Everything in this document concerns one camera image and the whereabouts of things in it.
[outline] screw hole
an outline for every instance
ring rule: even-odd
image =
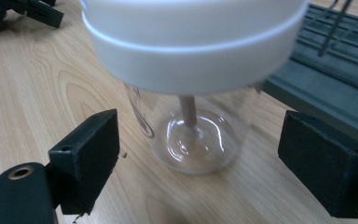
[[[71,146],[63,146],[63,147],[61,147],[61,151],[69,151],[69,150],[71,150],[72,149],[72,147]]]
[[[8,178],[11,180],[22,179],[22,178],[30,175],[33,171],[34,171],[34,168],[32,166],[23,166],[23,167],[20,167],[20,168],[14,170],[13,172],[11,172],[8,175]]]

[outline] metal rod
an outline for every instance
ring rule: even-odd
[[[322,32],[322,31],[319,31],[319,30],[317,30],[316,28],[304,27],[304,30],[309,31],[309,32],[311,32],[311,33],[314,33],[314,34],[316,34],[316,35],[327,36],[326,33]],[[358,48],[358,43],[356,43],[356,42],[354,42],[354,41],[347,40],[347,39],[341,39],[340,41],[341,41],[342,43],[346,44],[346,45],[351,46],[351,47]]]
[[[325,16],[325,15],[328,15],[328,13],[333,9],[333,7],[336,6],[337,3],[338,3],[338,0],[335,0],[334,3],[331,4],[330,7],[325,8],[319,15],[317,15],[317,16],[311,18],[311,21],[310,21],[307,25],[311,25],[311,24],[313,24],[314,22],[316,22],[316,20],[317,20],[318,18],[321,18],[321,17],[323,17],[323,16]]]
[[[318,8],[315,7],[314,5],[310,5],[310,8],[313,8],[313,9],[315,9],[315,10],[318,10]],[[340,13],[340,12],[336,12],[336,11],[330,10],[329,13],[331,13],[332,15],[339,16],[339,13]],[[358,21],[358,17],[354,17],[354,16],[352,16],[352,15],[350,15],[350,14],[346,14],[344,17],[346,17],[346,19],[349,19],[349,20]],[[324,18],[321,17],[321,16],[312,17],[312,16],[309,16],[309,15],[306,15],[305,18],[306,18],[306,20],[308,20],[308,21],[315,20],[315,21],[317,21],[317,22],[320,22],[320,23],[322,23],[322,24],[329,25],[329,26],[332,26],[332,27],[335,25],[335,23],[337,23],[337,19],[334,19],[334,20],[331,19],[331,18],[330,18],[330,19],[327,19],[327,17],[325,17],[325,19],[324,19]],[[342,23],[342,22],[340,21],[339,24],[337,25],[337,28],[339,28],[339,29],[341,29],[341,30],[343,30],[343,31],[348,31],[349,29],[351,29],[350,26],[344,26],[344,25],[342,25],[341,23]],[[358,35],[358,29],[354,29],[352,32],[353,32],[354,34],[357,34],[357,35]]]
[[[339,23],[341,22],[342,18],[345,15],[345,12],[347,11],[348,7],[351,4],[351,0],[347,0],[342,7],[341,11],[338,14],[338,18],[336,19],[336,22],[334,23],[334,26],[331,28],[330,33],[328,34],[327,38],[325,39],[320,51],[319,56],[323,56],[325,52],[327,51],[328,44],[330,43],[331,37],[336,32],[336,29],[338,28]]]
[[[298,39],[297,41],[298,41],[298,43],[304,44],[304,45],[306,45],[308,47],[311,47],[311,48],[314,48],[314,49],[319,48],[318,44],[312,43],[311,41],[306,40],[306,39]],[[339,59],[345,60],[347,62],[354,63],[354,64],[358,65],[358,58],[351,57],[348,54],[345,54],[345,53],[342,53],[342,52],[339,52],[339,51],[336,51],[336,50],[329,50],[328,54],[330,54],[330,55],[332,55],[334,57],[337,57]]]
[[[342,36],[340,36],[333,43],[331,43],[331,47],[337,46],[339,42],[343,42],[343,40],[357,28],[358,28],[358,22],[354,24],[349,30],[347,30]]]
[[[189,128],[197,125],[196,100],[194,96],[179,96],[179,103],[182,108],[183,121]]]

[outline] black object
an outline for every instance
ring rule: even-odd
[[[26,15],[52,27],[60,27],[63,13],[52,8],[55,0],[0,0],[0,22],[7,10],[13,9],[21,15]]]
[[[0,224],[57,223],[90,213],[116,165],[117,111],[91,116],[49,151],[50,163],[24,163],[0,175]]]
[[[286,112],[279,157],[332,217],[358,218],[358,142],[324,122]]]

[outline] metal ring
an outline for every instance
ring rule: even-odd
[[[34,171],[34,167],[32,166],[22,166],[17,168],[16,170],[12,171],[9,175],[8,178],[11,180],[18,180],[18,179],[22,179],[28,175],[30,175],[32,172]]]

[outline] black rack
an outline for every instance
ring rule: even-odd
[[[358,16],[310,5],[290,61],[264,91],[358,140]]]

